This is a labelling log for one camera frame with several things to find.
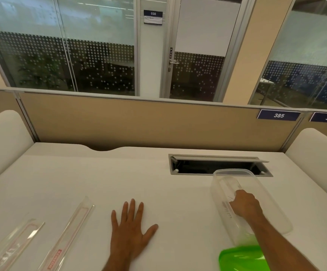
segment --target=door frame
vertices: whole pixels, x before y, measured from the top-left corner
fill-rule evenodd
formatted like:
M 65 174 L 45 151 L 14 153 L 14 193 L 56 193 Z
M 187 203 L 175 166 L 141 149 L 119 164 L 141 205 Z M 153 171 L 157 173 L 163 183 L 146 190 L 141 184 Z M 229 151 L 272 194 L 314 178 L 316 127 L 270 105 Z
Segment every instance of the door frame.
M 242 0 L 238 16 L 231 35 L 228 50 L 222 66 L 219 82 L 214 95 L 214 102 L 222 102 L 226 89 L 229 84 L 231 74 L 238 57 L 238 53 L 243 42 L 249 19 L 254 8 L 255 0 Z M 167 34 L 163 47 L 162 73 L 160 97 L 170 98 L 171 80 L 173 65 L 169 64 L 169 60 L 174 61 L 175 46 L 177 39 L 177 29 L 179 24 L 181 0 L 170 0 L 167 17 Z M 170 59 L 170 49 L 172 48 L 172 57 Z

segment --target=finger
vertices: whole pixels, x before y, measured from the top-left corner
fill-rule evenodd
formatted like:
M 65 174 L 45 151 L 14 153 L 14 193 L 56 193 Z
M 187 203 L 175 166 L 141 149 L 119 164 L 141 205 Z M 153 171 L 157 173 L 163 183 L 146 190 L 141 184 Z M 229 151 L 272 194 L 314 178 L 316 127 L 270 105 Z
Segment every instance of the finger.
M 141 223 L 142 215 L 143 215 L 143 202 L 140 202 L 139 209 L 137 210 L 136 218 L 134 220 L 137 221 L 138 223 Z
M 146 233 L 143 235 L 142 237 L 142 242 L 143 244 L 146 246 L 148 245 L 149 241 L 151 240 L 151 238 L 153 237 L 153 235 L 155 235 L 156 231 L 158 229 L 158 225 L 154 224 L 153 226 L 151 226 Z
M 135 209 L 136 209 L 136 202 L 134 201 L 134 199 L 132 199 L 131 203 L 130 203 L 130 210 L 128 211 L 128 217 L 127 217 L 128 221 L 134 220 L 134 210 Z
M 127 220 L 127 208 L 128 208 L 128 202 L 125 202 L 122 208 L 121 223 L 124 223 Z
M 116 217 L 116 211 L 112 211 L 111 213 L 111 222 L 112 222 L 112 231 L 115 231 L 118 228 L 118 222 Z

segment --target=red label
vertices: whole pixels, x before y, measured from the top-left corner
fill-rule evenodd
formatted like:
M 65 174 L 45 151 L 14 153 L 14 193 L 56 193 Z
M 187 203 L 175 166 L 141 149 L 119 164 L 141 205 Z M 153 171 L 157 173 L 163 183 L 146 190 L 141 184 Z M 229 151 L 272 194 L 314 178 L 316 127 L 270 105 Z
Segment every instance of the red label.
M 52 262 L 51 262 L 51 263 L 49 264 L 49 266 L 48 266 L 48 269 L 49 269 L 49 270 L 53 268 L 53 265 L 55 264 L 55 262 L 57 261 L 59 255 L 60 255 L 61 253 L 62 253 L 62 250 L 59 249 L 59 250 L 57 251 L 56 255 L 54 256 Z

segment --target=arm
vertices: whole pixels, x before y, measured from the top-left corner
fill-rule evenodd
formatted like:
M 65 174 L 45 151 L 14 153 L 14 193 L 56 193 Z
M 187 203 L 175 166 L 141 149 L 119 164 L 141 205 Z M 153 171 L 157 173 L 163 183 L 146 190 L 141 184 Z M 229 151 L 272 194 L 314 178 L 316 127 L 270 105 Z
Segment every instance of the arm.
M 269 223 L 253 194 L 238 190 L 230 205 L 234 213 L 243 217 L 252 228 L 271 271 L 317 271 L 310 261 Z
M 102 271 L 128 271 L 131 261 L 141 254 L 157 231 L 158 225 L 155 224 L 142 234 L 143 203 L 140 203 L 136 217 L 134 209 L 134 199 L 131 200 L 129 210 L 128 203 L 123 204 L 120 225 L 117 222 L 116 211 L 112 211 L 111 254 Z

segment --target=desk surface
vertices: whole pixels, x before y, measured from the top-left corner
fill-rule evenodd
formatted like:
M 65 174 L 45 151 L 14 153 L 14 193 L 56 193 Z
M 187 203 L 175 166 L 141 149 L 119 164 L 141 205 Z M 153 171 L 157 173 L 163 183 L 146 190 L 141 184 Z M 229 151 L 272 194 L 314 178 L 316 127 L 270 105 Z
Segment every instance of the desk surface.
M 232 247 L 209 192 L 211 176 L 171 175 L 168 154 L 257 156 L 271 177 L 259 177 L 293 224 L 286 235 L 327 270 L 327 194 L 285 154 L 123 147 L 98 152 L 82 145 L 36 143 L 0 175 L 0 241 L 25 218 L 46 224 L 11 271 L 36 270 L 84 198 L 96 205 L 62 271 L 100 271 L 109 255 L 112 209 L 145 203 L 143 230 L 160 228 L 131 270 L 213 270 Z

